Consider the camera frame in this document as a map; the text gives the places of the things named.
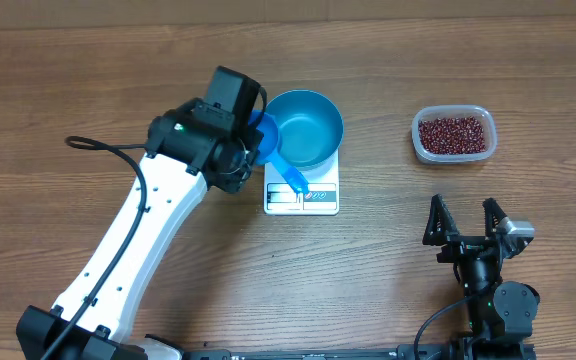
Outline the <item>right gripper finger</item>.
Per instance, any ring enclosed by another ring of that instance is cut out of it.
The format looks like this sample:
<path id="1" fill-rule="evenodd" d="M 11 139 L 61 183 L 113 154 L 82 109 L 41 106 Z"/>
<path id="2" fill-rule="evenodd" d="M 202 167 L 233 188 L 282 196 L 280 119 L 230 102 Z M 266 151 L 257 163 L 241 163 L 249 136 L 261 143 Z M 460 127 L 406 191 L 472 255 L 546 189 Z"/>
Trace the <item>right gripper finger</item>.
<path id="1" fill-rule="evenodd" d="M 507 215 L 494 198 L 487 198 L 483 201 L 482 206 L 484 208 L 485 234 L 492 236 L 496 232 L 496 227 Z"/>
<path id="2" fill-rule="evenodd" d="M 446 245 L 460 235 L 460 231 L 449 212 L 441 194 L 431 199 L 430 212 L 422 244 L 429 246 Z"/>

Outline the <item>blue plastic measuring scoop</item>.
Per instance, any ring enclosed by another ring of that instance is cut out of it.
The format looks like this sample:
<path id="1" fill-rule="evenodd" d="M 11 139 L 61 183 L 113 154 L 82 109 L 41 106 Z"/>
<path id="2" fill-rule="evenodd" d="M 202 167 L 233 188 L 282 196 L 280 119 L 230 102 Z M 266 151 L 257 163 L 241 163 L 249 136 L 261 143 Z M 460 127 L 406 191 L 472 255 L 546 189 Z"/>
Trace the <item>blue plastic measuring scoop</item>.
<path id="1" fill-rule="evenodd" d="M 281 141 L 275 118 L 268 113 L 262 113 L 260 110 L 253 110 L 248 125 L 252 127 L 259 116 L 261 116 L 261 120 L 256 125 L 256 129 L 263 134 L 263 138 L 258 146 L 259 155 L 255 164 L 270 163 L 295 193 L 308 193 L 309 183 L 306 178 L 279 154 Z"/>

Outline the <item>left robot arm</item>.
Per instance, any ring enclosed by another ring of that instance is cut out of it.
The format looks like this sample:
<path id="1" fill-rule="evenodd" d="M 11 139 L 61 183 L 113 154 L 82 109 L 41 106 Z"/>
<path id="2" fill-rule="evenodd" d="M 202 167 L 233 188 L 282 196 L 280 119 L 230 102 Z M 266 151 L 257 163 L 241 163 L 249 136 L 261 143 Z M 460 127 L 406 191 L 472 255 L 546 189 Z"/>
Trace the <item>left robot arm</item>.
<path id="1" fill-rule="evenodd" d="M 136 179 L 117 216 L 80 274 L 48 311 L 28 307 L 16 335 L 28 359 L 180 359 L 160 337 L 131 338 L 136 314 L 171 241 L 207 191 L 237 193 L 252 173 L 263 134 L 265 89 L 252 78 L 216 68 L 206 95 L 156 117 L 144 155 L 128 146 L 69 136 L 68 146 L 108 151 Z"/>

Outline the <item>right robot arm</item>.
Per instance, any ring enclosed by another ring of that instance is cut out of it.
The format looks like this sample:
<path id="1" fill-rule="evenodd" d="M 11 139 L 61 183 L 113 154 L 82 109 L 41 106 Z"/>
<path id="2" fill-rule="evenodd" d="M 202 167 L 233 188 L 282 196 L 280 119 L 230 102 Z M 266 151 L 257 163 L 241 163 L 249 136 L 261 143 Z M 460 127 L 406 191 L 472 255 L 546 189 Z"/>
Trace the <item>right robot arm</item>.
<path id="1" fill-rule="evenodd" d="M 533 241 L 535 227 L 513 220 L 493 198 L 482 203 L 485 233 L 463 235 L 441 195 L 431 199 L 422 243 L 438 246 L 439 263 L 450 264 L 463 298 L 438 310 L 420 327 L 413 343 L 416 359 L 534 359 L 532 345 L 524 340 L 533 333 L 540 295 L 534 287 L 504 281 L 504 263 Z M 469 330 L 445 345 L 420 344 L 429 325 L 461 306 L 467 308 Z"/>

